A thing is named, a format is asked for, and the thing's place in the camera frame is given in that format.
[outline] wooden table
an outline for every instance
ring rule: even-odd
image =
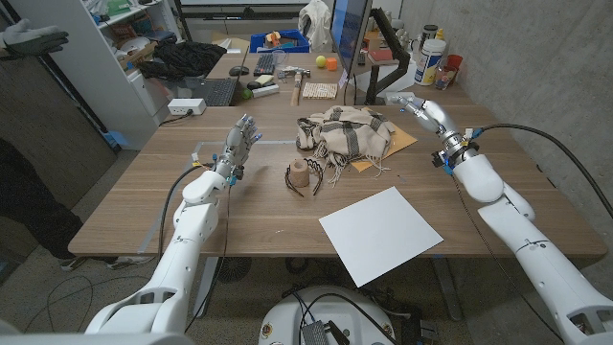
[[[315,57],[316,54],[293,54],[289,55],[286,64],[311,69],[311,78],[305,82],[338,82],[341,72],[317,69]],[[209,77],[225,78],[231,67],[240,65],[241,59],[242,55],[224,56]],[[257,59],[257,55],[250,54],[245,66],[253,70]],[[254,79],[247,75],[240,81],[246,84]],[[85,222],[69,249],[77,255],[133,255],[139,248],[146,254],[155,254],[157,219],[169,187],[186,169],[197,147],[200,147],[200,159],[209,161],[213,153],[220,152],[229,128],[247,113],[255,117],[264,136],[251,149],[245,164],[245,177],[232,188],[226,255],[334,256],[336,252],[318,219],[392,186],[396,186],[444,238],[422,257],[489,255],[460,203],[453,181],[442,169],[432,166],[430,153],[441,150],[442,144],[434,134],[421,129],[412,116],[399,112],[397,106],[373,106],[373,109],[419,140],[383,161],[390,171],[374,178],[373,168],[364,172],[345,170],[335,188],[324,182],[317,196],[306,193],[302,198],[288,190],[284,184],[287,165],[294,158],[311,154],[294,145],[296,119],[325,111],[343,101],[339,91],[336,101],[301,99],[300,106],[290,107],[293,82],[279,85],[279,94],[242,101],[233,107],[209,107],[202,116],[158,129]],[[416,85],[409,90],[443,105],[460,128],[496,123],[484,106],[472,103],[460,85],[445,91]],[[347,93],[348,104],[352,104],[352,87]],[[562,252],[569,257],[582,258],[599,258],[606,252],[600,237],[537,169],[507,130],[489,131],[478,143],[480,152],[488,156],[500,175],[532,204],[536,211],[535,225]],[[186,177],[185,183],[194,180],[199,173]],[[331,171],[326,172],[326,178],[330,176]],[[481,205],[466,193],[465,200],[494,253],[510,256],[508,248],[478,217],[476,210]],[[177,193],[170,203],[170,216],[165,225],[166,244],[173,229],[170,218],[179,201]],[[204,255],[219,256],[223,252],[226,202],[227,195],[224,195],[219,206],[219,226],[203,246]]]

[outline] red cup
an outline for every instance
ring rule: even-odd
[[[455,67],[458,70],[458,72],[460,72],[460,65],[462,64],[463,59],[464,59],[463,57],[452,54],[447,57],[447,66]],[[457,77],[458,77],[458,73],[456,73],[456,75],[453,76],[453,79],[449,83],[449,86],[453,85],[453,82],[456,80]]]
[[[463,59],[463,57],[457,55],[450,55],[447,57],[447,66],[452,66],[459,69]]]

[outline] white bottle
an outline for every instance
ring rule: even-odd
[[[426,39],[421,49],[418,70],[415,73],[415,82],[419,85],[431,85],[441,62],[444,47],[447,43],[439,39]]]

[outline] laptop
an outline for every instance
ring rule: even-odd
[[[249,54],[249,49],[245,50],[245,56],[242,57],[242,64],[240,68],[245,64],[245,59]],[[240,80],[240,75],[234,78],[226,79],[209,79],[200,83],[200,86],[195,88],[192,92],[192,98],[203,99],[207,106],[229,106],[234,98],[237,85]]]

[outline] tape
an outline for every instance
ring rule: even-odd
[[[294,187],[308,186],[308,164],[304,159],[294,159],[289,165],[289,181]]]

